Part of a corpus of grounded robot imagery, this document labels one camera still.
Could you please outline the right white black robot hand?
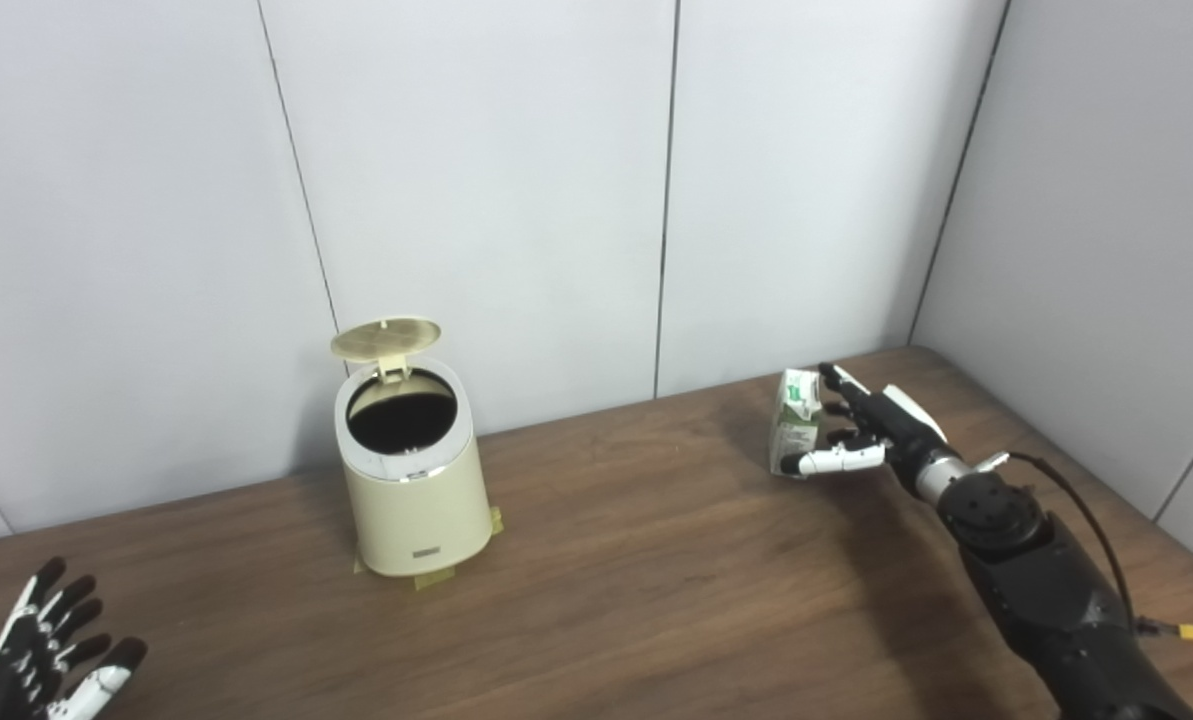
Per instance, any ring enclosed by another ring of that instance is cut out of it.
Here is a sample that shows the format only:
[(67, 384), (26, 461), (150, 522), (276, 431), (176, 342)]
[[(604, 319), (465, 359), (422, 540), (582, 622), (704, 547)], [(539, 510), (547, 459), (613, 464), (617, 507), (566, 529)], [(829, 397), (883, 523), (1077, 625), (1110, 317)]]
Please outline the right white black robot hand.
[(925, 406), (897, 386), (872, 392), (835, 364), (820, 364), (817, 374), (829, 391), (842, 398), (837, 414), (855, 426), (829, 448), (779, 457), (775, 470), (787, 477), (806, 478), (888, 465), (908, 494), (934, 505), (954, 478), (935, 480), (931, 489), (922, 488), (922, 478), (938, 463), (958, 461), (960, 455), (948, 446), (942, 428)]

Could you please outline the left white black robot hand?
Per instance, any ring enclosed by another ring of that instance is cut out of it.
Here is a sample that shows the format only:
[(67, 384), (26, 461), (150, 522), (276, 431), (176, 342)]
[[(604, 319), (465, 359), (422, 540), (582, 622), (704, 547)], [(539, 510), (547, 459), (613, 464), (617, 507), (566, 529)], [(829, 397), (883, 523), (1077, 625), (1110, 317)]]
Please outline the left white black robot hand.
[(78, 637), (104, 606), (93, 575), (60, 586), (66, 571), (44, 561), (0, 629), (0, 719), (97, 719), (146, 662), (142, 638)]

